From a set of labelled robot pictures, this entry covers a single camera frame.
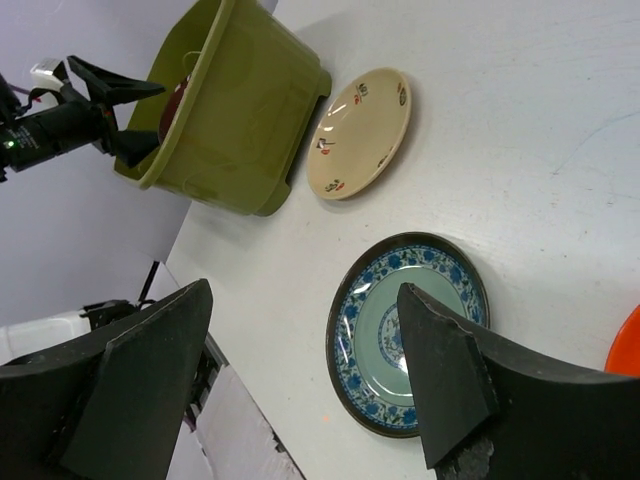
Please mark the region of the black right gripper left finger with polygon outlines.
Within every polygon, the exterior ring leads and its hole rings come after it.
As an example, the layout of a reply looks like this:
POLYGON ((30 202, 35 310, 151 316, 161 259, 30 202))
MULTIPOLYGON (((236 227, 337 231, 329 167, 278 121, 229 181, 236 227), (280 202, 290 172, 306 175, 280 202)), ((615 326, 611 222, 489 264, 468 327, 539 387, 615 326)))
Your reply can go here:
POLYGON ((2 478, 165 478, 212 307, 200 279, 3 365, 2 478))

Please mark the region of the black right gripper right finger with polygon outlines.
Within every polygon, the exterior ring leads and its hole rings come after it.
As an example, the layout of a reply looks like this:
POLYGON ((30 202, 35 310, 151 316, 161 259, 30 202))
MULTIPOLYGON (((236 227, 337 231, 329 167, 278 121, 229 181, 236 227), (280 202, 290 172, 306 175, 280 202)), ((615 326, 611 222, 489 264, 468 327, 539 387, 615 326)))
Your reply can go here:
POLYGON ((635 479, 639 382, 538 353, 405 283, 397 308, 440 479, 635 479))

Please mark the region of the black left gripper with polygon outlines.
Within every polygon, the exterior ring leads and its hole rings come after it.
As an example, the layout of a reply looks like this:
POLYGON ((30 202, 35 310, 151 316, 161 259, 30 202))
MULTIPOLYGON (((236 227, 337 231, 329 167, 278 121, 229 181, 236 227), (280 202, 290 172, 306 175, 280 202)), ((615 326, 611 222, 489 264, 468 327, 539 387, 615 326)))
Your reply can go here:
POLYGON ((160 95, 165 87, 113 73, 75 55, 68 56, 67 62, 96 102, 71 100, 31 115, 24 115, 26 106, 9 104, 9 167, 32 168, 93 145, 101 153, 115 156, 117 166, 136 168, 160 145, 158 133, 117 131, 112 106, 160 95))

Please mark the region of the dark red rimmed plate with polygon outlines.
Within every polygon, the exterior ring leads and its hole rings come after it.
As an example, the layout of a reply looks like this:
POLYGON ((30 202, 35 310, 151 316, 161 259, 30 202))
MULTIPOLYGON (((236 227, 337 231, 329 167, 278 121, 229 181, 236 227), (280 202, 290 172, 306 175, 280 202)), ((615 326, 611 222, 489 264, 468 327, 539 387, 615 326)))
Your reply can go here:
POLYGON ((163 113, 160 117, 160 122, 158 126, 158 139, 160 143, 163 143, 169 129, 172 125, 173 119, 176 115, 177 109, 180 106, 185 90, 188 86, 188 83, 191 79, 191 75, 187 75, 175 88, 173 93, 170 95, 169 100, 163 110, 163 113))

